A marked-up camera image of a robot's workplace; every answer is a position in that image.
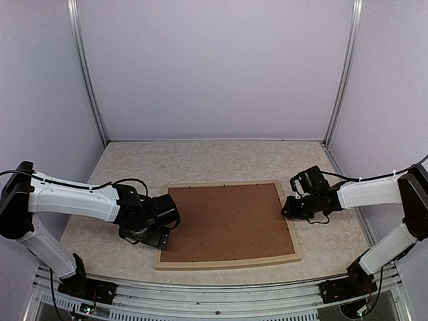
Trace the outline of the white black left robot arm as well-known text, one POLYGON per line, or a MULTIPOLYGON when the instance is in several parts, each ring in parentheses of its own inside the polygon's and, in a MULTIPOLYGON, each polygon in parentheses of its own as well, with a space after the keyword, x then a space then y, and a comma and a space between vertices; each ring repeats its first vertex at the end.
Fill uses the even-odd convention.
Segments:
POLYGON ((69 252, 49 232, 39 215, 88 217, 118 227, 121 239, 157 249, 167 246, 181 216, 170 194, 150 197, 146 183, 126 178, 91 185, 57 179, 23 161, 1 172, 8 180, 1 191, 1 236, 18 241, 46 264, 63 292, 89 296, 98 282, 89 278, 82 258, 69 252))

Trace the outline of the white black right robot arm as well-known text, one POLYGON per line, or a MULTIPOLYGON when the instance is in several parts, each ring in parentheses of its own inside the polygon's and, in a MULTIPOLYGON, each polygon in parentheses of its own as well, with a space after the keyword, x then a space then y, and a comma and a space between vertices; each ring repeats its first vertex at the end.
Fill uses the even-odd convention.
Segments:
POLYGON ((377 243, 347 267, 346 277, 320 284, 324 300, 332 302, 376 291, 374 274, 427 238, 427 170, 413 165, 367 179, 342 177, 335 185, 326 175, 314 166, 292 177, 293 195, 287 197, 282 215, 312 223, 317 213, 328 217, 348 209, 358 209, 362 216, 393 213, 377 243))

